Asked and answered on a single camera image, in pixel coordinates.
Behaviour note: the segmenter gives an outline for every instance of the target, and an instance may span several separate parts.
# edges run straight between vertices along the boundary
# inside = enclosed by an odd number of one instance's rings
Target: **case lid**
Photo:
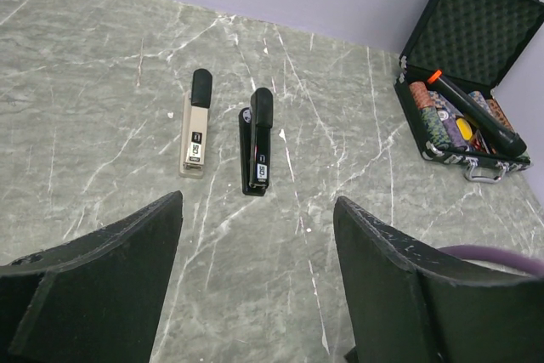
[[[538,0],[429,0],[401,65],[492,89],[544,22]]]

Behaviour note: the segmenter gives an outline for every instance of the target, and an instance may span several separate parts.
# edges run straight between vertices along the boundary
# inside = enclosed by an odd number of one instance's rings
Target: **stapler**
[[[274,101],[267,88],[259,88],[251,105],[240,111],[241,189],[244,195],[264,196],[270,184],[270,129]]]
[[[193,73],[191,90],[184,97],[179,172],[183,177],[202,179],[206,153],[207,118],[212,103],[212,74],[199,68]]]

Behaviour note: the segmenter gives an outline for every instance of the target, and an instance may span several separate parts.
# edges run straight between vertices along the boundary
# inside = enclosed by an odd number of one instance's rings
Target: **yellow disc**
[[[470,124],[465,118],[457,118],[456,124],[459,130],[461,131],[462,138],[465,140],[470,140],[473,137],[473,129],[470,127]]]

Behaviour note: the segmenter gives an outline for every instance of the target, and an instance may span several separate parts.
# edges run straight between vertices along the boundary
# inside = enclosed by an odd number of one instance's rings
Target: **open case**
[[[496,183],[505,173],[530,167],[529,156],[500,152],[461,152],[431,144],[409,85],[426,81],[441,69],[464,92],[480,91],[493,99],[493,89],[508,73],[544,22],[539,0],[429,0],[400,55],[403,73],[394,84],[422,157],[467,166],[471,181]],[[475,176],[477,167],[495,169],[493,178]]]

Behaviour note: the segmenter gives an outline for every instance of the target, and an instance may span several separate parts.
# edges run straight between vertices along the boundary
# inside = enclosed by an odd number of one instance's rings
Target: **black object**
[[[479,90],[491,99],[491,89],[507,74],[542,22],[544,3],[537,0],[428,0],[400,55],[404,72],[394,84],[424,159],[468,164],[468,172],[475,167],[506,172],[530,166],[530,159],[523,156],[512,159],[501,153],[460,153],[432,146],[409,84],[426,82],[439,67],[466,94]]]
[[[437,73],[438,75],[433,75],[432,81],[429,79],[428,83],[434,85],[446,99],[465,114],[467,119],[476,125],[500,152],[516,157],[527,150],[527,145],[517,133],[502,125],[448,77],[440,74],[439,71]]]
[[[340,197],[334,232],[351,363],[544,361],[544,280],[444,254]]]
[[[0,361],[148,363],[182,220],[171,193],[0,267]]]
[[[190,93],[190,104],[192,106],[210,109],[212,82],[212,74],[205,68],[199,68],[193,72],[193,85]]]
[[[242,192],[264,196],[270,181],[270,129],[273,125],[274,99],[267,88],[257,89],[251,107],[241,110],[240,159]]]

